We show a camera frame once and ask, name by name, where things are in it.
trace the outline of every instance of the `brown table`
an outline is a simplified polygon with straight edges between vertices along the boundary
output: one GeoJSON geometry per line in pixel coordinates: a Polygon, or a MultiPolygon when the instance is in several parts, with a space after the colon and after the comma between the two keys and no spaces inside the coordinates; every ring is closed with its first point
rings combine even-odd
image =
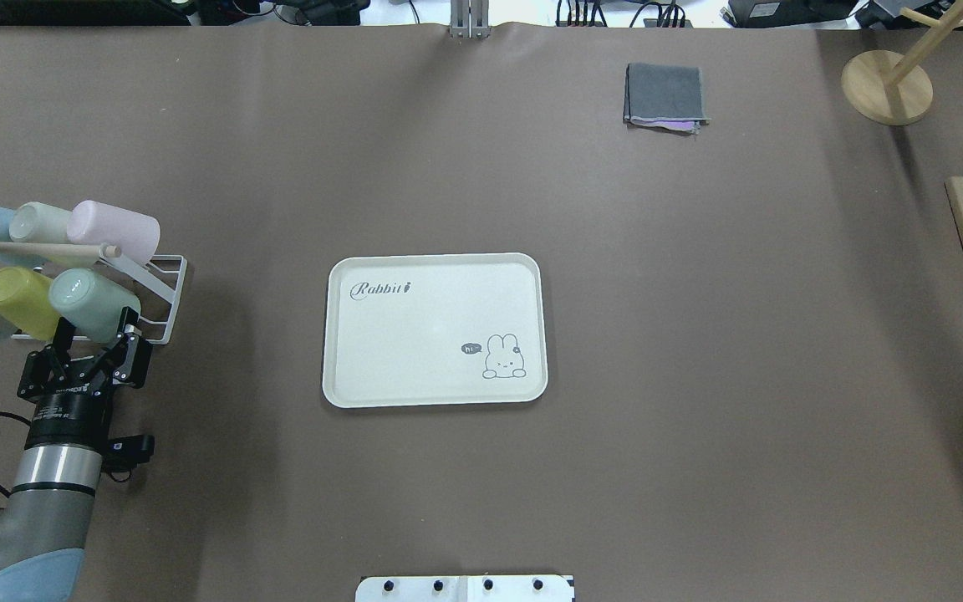
{"type": "MultiPolygon", "coordinates": [[[[963,599],[963,33],[917,125],[839,87],[914,36],[0,29],[1,205],[154,214],[196,268],[119,395],[115,433],[157,453],[104,480],[75,599],[484,571],[583,601],[963,599]],[[699,65],[714,121],[628,129],[629,61],[699,65]],[[542,399],[326,403],[337,260],[500,251],[542,267],[542,399]]],[[[0,347],[0,409],[30,412],[30,347],[0,347]]]]}

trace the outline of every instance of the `pink object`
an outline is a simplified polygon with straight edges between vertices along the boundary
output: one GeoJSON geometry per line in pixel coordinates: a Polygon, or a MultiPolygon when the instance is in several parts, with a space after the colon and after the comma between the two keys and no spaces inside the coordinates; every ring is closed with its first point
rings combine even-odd
{"type": "Polygon", "coordinates": [[[157,251],[161,228],[155,218],[145,214],[84,201],[73,209],[65,236],[76,244],[118,245],[123,255],[142,266],[157,251]]]}

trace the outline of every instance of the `wooden mug tree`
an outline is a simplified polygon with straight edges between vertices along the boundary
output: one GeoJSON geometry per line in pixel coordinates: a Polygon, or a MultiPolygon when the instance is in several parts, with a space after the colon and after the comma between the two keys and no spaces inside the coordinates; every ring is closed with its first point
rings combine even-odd
{"type": "Polygon", "coordinates": [[[933,90],[920,62],[950,32],[963,27],[963,0],[956,0],[937,20],[910,8],[902,8],[901,14],[931,28],[908,54],[869,50],[852,57],[842,69],[845,98],[864,117],[886,125],[909,125],[928,113],[933,90]]]}

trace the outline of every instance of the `gray towel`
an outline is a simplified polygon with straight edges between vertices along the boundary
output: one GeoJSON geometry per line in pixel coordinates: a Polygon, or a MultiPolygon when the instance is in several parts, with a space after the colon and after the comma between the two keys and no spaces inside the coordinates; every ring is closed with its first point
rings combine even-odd
{"type": "Polygon", "coordinates": [[[707,120],[701,70],[695,66],[627,65],[623,120],[645,127],[696,132],[707,120]]]}

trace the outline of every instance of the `mint green cup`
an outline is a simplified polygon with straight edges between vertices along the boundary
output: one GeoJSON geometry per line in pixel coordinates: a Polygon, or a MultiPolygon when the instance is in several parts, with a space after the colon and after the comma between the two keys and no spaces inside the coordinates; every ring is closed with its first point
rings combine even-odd
{"type": "Polygon", "coordinates": [[[121,285],[90,268],[65,270],[50,285],[50,306],[96,343],[107,343],[118,333],[121,309],[139,313],[140,300],[121,285]]]}

